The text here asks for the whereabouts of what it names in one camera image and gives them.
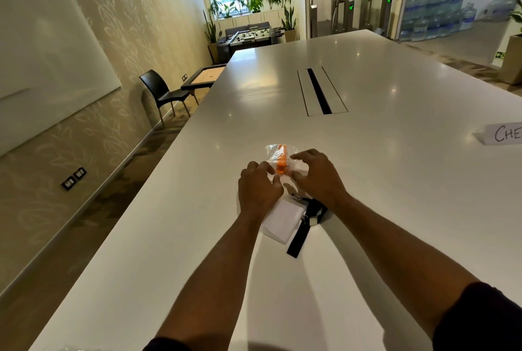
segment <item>white table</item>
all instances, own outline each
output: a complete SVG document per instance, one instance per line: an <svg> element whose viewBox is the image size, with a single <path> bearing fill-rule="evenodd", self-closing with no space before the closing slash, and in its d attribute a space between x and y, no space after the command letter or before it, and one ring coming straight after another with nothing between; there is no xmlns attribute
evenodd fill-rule
<svg viewBox="0 0 522 351"><path fill-rule="evenodd" d="M297 70L321 65L348 113L306 115ZM31 351L145 346L268 144L325 152L353 196L522 303L522 146L473 136L514 121L519 97L369 31L236 52ZM431 349L338 219L285 251L259 235L231 350Z"/></svg>

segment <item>patterned wallpaper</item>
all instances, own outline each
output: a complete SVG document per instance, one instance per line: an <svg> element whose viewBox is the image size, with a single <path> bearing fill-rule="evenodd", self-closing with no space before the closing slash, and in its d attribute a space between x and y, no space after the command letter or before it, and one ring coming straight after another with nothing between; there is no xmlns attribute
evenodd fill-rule
<svg viewBox="0 0 522 351"><path fill-rule="evenodd" d="M138 76L153 68L176 89L211 63L203 0L77 1L122 88L0 157L0 292L159 121Z"/></svg>

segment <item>baseboard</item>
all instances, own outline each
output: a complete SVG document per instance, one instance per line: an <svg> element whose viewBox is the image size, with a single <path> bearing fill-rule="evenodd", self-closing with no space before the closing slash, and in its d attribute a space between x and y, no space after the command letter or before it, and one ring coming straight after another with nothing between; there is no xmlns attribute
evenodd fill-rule
<svg viewBox="0 0 522 351"><path fill-rule="evenodd" d="M165 117L167 117L169 115L169 113L172 112L172 108L169 109L165 115L163 115L163 119L165 119ZM120 163L120 165L118 167L116 167L116 169L114 171L112 171L112 173L108 176L107 179L105 179L105 181L100 185L100 187L98 187L95 192L82 204L82 206L76 210L76 212L74 213L73 216L71 216L69 218L69 220L67 222L65 222L65 224L62 226L61 229L59 229L59 231L53 236L53 238L51 238L49 240L49 242L47 244L45 244L45 246L40 250L40 252L38 252L36 254L35 257L33 257L31 259L31 261L22 269L22 271L20 271L20 273L18 273L18 275L15 277L14 280L12 280L9 285L7 285L7 287L2 291L0 292L0 299L6 295L10 289L12 289L16 283L23 277L24 273L29 270L34 264L36 264L38 262L38 260L40 259L40 257L42 257L43 253L49 249L53 243L62 235L62 233L65 231L65 229L67 229L69 227L69 225L74 222L75 219L77 219L79 216L81 216L85 210L88 208L88 206L94 201L94 199L96 197L98 197L100 195L100 193L102 192L102 190L108 185L109 182L111 182L115 177L116 175L118 175L118 173L123 169L123 167L125 167L125 165L130 161L130 159L133 158L134 154L138 151L138 149L140 149L141 146L143 146L143 144L147 141L147 139L151 136L151 134L159 127L161 127L161 120L156 123L156 125L147 133L147 135L140 141L140 143L138 145L136 145L136 147L127 155L127 157L125 157L125 159L123 159L123 161Z"/></svg>

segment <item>dark sleeve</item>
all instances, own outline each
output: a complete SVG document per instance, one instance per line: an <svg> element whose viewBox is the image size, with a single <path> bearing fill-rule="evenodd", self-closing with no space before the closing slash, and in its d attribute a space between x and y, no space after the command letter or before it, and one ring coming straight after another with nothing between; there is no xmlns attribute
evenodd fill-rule
<svg viewBox="0 0 522 351"><path fill-rule="evenodd" d="M498 289L470 284L442 317L433 350L522 349L522 309Z"/></svg>
<svg viewBox="0 0 522 351"><path fill-rule="evenodd" d="M143 351L191 351L191 349L171 338L156 337L147 344Z"/></svg>

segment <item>orange object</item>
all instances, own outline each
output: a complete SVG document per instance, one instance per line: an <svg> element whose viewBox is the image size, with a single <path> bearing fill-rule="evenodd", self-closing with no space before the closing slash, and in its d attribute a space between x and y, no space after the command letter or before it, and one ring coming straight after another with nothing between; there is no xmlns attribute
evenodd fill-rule
<svg viewBox="0 0 522 351"><path fill-rule="evenodd" d="M277 149L277 166L276 172L283 174L287 167L287 146L279 145Z"/></svg>

